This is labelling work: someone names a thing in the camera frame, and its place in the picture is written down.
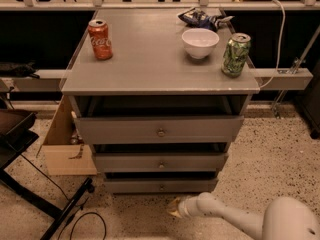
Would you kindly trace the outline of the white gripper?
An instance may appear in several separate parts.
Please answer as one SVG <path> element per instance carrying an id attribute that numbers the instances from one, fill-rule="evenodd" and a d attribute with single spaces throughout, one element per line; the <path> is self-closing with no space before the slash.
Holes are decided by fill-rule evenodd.
<path id="1" fill-rule="evenodd" d="M 177 218 L 196 217 L 200 215 L 197 198 L 191 196 L 182 197 L 181 200 L 175 198 L 168 204 L 166 211 Z"/>

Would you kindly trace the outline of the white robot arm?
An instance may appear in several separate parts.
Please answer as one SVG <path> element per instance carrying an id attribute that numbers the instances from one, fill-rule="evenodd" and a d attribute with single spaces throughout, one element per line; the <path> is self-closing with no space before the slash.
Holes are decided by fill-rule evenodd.
<path id="1" fill-rule="evenodd" d="M 167 208 L 178 218 L 221 218 L 253 240 L 320 240 L 320 224 L 304 203 L 278 197 L 262 215 L 229 206 L 209 192 L 174 199 Z"/>

